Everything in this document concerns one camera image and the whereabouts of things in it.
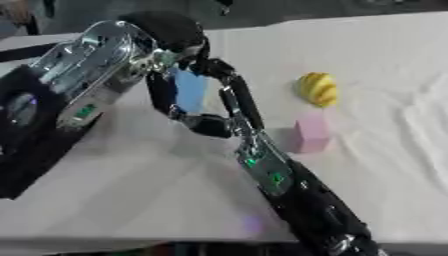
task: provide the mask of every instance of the green led light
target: green led light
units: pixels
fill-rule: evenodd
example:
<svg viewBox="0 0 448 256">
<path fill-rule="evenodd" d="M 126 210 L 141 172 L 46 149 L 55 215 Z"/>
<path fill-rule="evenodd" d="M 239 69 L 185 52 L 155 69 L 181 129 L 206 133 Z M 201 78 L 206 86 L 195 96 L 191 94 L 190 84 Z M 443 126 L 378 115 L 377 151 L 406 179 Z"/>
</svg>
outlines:
<svg viewBox="0 0 448 256">
<path fill-rule="evenodd" d="M 95 105 L 88 104 L 76 112 L 75 117 L 84 119 L 88 117 L 96 109 Z"/>
<path fill-rule="evenodd" d="M 276 172 L 271 175 L 272 181 L 275 183 L 276 186 L 280 185 L 282 181 L 285 180 L 285 177 L 281 175 L 280 173 Z"/>
<path fill-rule="evenodd" d="M 253 167 L 257 163 L 257 161 L 252 158 L 247 159 L 245 162 L 249 167 Z"/>
</svg>

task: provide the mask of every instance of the pink block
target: pink block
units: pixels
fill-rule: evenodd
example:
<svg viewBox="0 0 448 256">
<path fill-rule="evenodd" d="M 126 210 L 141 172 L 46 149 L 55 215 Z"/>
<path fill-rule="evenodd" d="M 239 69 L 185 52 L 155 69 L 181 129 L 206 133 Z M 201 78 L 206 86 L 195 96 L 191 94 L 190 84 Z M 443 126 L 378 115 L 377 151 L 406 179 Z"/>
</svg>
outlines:
<svg viewBox="0 0 448 256">
<path fill-rule="evenodd" d="M 298 153 L 320 152 L 330 141 L 327 124 L 323 113 L 313 113 L 297 119 Z"/>
</svg>

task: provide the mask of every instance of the robotic arm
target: robotic arm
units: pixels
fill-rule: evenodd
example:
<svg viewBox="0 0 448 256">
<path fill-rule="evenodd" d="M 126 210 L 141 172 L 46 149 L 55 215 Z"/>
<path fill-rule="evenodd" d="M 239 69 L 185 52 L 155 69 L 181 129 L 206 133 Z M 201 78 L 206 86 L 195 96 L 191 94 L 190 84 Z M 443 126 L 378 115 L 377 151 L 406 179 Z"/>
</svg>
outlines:
<svg viewBox="0 0 448 256">
<path fill-rule="evenodd" d="M 190 115 L 180 108 L 167 72 L 175 65 L 218 79 L 229 115 Z M 209 59 L 200 26 L 172 13 L 137 13 L 97 23 L 0 79 L 0 195 L 20 195 L 143 78 L 154 108 L 168 118 L 197 134 L 241 139 L 238 163 L 314 255 L 386 255 L 366 224 L 275 146 L 244 79 L 224 61 Z"/>
</svg>

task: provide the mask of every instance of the yellow ball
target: yellow ball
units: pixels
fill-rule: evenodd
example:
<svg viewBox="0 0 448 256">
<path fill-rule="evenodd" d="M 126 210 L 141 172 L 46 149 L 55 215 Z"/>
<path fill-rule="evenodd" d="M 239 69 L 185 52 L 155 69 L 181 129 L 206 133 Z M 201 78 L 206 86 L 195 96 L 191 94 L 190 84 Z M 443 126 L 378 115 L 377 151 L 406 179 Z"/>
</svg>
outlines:
<svg viewBox="0 0 448 256">
<path fill-rule="evenodd" d="M 327 73 L 308 73 L 299 79 L 296 88 L 300 97 L 321 108 L 338 101 L 336 83 Z"/>
</svg>

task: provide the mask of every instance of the white table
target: white table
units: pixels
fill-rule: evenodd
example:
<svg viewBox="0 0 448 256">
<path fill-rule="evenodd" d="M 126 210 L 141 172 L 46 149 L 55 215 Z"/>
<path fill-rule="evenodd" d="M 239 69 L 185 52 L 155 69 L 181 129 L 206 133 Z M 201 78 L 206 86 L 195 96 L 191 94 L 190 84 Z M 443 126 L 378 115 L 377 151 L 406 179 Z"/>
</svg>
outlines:
<svg viewBox="0 0 448 256">
<path fill-rule="evenodd" d="M 276 135 L 300 113 L 319 111 L 292 94 L 291 82 L 311 71 L 333 74 L 341 91 L 340 104 L 325 110 L 333 140 L 323 153 L 292 156 L 369 223 L 377 240 L 444 245 L 447 23 L 448 13 L 431 13 L 208 34 L 214 55 L 247 79 Z M 10 38 L 0 49 L 70 37 Z M 2 65 L 2 73 L 14 65 Z M 212 85 L 210 112 L 222 109 Z M 140 84 L 22 197 L 0 202 L 0 248 L 12 255 L 170 239 L 292 240 L 235 163 L 234 148 L 234 141 L 199 137 L 166 120 Z"/>
</svg>

